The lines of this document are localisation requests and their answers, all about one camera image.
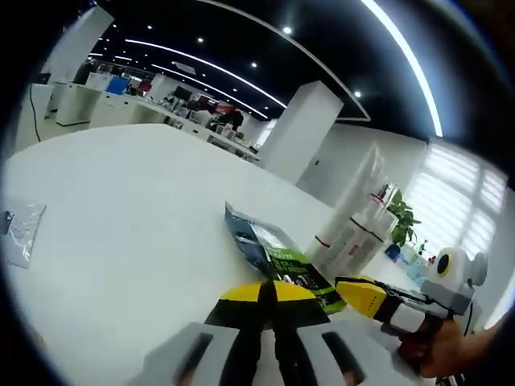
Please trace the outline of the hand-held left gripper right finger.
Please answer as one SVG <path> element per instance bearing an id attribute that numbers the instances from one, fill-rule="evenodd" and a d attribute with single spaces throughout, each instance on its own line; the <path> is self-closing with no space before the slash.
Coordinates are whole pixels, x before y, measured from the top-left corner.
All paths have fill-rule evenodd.
<path id="1" fill-rule="evenodd" d="M 362 331 L 332 321 L 307 289 L 283 281 L 270 321 L 274 353 L 286 385 L 402 385 L 392 355 Z"/>

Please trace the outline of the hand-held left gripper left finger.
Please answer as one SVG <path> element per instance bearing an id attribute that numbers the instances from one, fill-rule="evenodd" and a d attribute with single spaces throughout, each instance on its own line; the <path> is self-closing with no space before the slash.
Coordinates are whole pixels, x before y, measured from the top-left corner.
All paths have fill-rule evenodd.
<path id="1" fill-rule="evenodd" d="M 190 322 L 150 351 L 133 385 L 251 385 L 266 315 L 255 282 L 222 295 L 204 322 Z"/>

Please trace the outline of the person's right hand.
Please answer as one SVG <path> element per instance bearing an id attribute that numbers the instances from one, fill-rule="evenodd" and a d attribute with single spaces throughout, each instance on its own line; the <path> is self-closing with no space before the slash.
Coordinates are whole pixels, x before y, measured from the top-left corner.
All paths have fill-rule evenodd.
<path id="1" fill-rule="evenodd" d="M 443 322 L 430 339 L 421 335 L 400 337 L 399 355 L 419 368 L 423 378 L 443 378 L 463 373 L 484 350 L 480 335 L 464 337 L 453 320 Z"/>

